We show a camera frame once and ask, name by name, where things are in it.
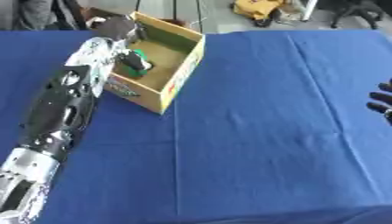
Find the finger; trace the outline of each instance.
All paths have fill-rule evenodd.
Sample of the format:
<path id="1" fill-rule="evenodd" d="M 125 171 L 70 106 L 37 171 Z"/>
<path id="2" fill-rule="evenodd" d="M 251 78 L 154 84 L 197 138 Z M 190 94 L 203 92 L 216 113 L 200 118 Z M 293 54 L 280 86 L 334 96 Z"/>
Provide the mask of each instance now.
<path id="1" fill-rule="evenodd" d="M 392 105 L 392 96 L 381 93 L 370 93 L 370 98 Z"/>
<path id="2" fill-rule="evenodd" d="M 368 107 L 369 109 L 371 109 L 371 110 L 373 110 L 373 111 L 376 111 L 376 112 L 379 112 L 379 113 L 381 113 L 381 114 L 384 114 L 385 111 L 387 111 L 387 109 L 389 109 L 389 108 L 387 108 L 387 107 L 384 106 L 384 105 L 377 104 L 377 103 L 374 103 L 374 102 L 368 102 L 368 103 L 367 103 L 367 107 Z"/>
<path id="3" fill-rule="evenodd" d="M 378 85 L 378 88 L 379 88 L 380 90 L 383 90 L 383 91 L 392 93 L 392 86 L 389 85 L 389 84 L 387 84 L 387 83 L 380 83 L 380 84 Z"/>

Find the open cardboard box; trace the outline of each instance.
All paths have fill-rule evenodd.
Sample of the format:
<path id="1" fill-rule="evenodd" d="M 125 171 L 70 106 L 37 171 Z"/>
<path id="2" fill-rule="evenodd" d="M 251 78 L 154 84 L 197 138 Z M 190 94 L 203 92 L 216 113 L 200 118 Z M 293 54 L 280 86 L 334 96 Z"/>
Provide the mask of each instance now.
<path id="1" fill-rule="evenodd" d="M 130 48 L 141 49 L 154 67 L 145 76 L 134 79 L 122 66 L 116 66 L 105 88 L 163 114 L 203 58 L 205 37 L 139 12 L 131 16 L 145 26 L 148 38 Z"/>

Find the table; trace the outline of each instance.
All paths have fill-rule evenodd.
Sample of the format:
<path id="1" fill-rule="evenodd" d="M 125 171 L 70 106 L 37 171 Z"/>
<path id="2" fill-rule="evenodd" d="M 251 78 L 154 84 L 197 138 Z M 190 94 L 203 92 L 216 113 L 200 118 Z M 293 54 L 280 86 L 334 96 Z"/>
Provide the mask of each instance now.
<path id="1" fill-rule="evenodd" d="M 0 33 L 0 160 L 90 36 Z M 104 94 L 38 224 L 390 223 L 392 129 L 365 104 L 391 60 L 376 31 L 207 35 L 165 115 Z"/>

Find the gray floor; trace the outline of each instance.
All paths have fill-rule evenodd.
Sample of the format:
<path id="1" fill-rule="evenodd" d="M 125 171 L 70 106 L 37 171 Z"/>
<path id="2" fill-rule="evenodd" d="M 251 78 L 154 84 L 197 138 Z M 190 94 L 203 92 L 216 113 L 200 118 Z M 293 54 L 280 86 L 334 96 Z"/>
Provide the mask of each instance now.
<path id="1" fill-rule="evenodd" d="M 135 9 L 137 0 L 80 0 L 84 6 L 94 6 L 108 11 L 129 13 Z M 249 30 L 266 30 L 254 27 L 245 17 L 235 15 L 228 5 L 233 0 L 200 0 L 201 23 L 204 33 L 227 33 Z M 172 17 L 172 0 L 142 0 L 139 10 L 155 18 Z M 178 0 L 178 18 L 185 20 L 192 29 L 199 31 L 199 17 L 195 0 Z M 267 30 L 331 30 L 333 14 L 326 10 L 315 10 L 310 21 L 274 23 Z M 380 30 L 392 37 L 392 18 L 385 17 L 378 23 Z M 346 17 L 339 24 L 340 29 L 368 29 L 360 17 Z"/>

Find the box label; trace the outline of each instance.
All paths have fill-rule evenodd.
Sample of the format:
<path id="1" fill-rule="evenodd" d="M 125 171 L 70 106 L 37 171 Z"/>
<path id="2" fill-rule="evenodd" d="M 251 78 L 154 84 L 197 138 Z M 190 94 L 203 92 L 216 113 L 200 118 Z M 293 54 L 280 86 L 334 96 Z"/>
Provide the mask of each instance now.
<path id="1" fill-rule="evenodd" d="M 130 96 L 139 97 L 140 96 L 140 94 L 138 94 L 137 92 L 130 89 L 130 87 L 128 85 L 122 83 L 121 80 L 117 79 L 113 75 L 110 75 L 108 77 L 107 84 L 113 91 L 115 91 L 121 97 L 130 97 Z"/>

